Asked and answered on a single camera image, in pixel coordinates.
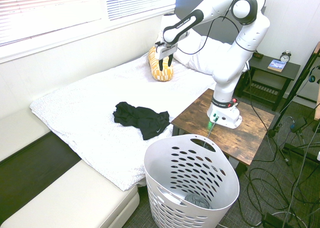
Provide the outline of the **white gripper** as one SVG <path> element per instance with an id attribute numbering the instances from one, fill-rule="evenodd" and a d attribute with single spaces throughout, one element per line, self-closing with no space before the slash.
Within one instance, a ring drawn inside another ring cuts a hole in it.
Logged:
<path id="1" fill-rule="evenodd" d="M 168 67 L 171 66 L 173 60 L 173 54 L 177 51 L 178 44 L 173 45 L 167 44 L 165 42 L 155 43 L 155 58 L 159 61 L 159 70 L 163 71 L 163 59 L 168 57 Z"/>

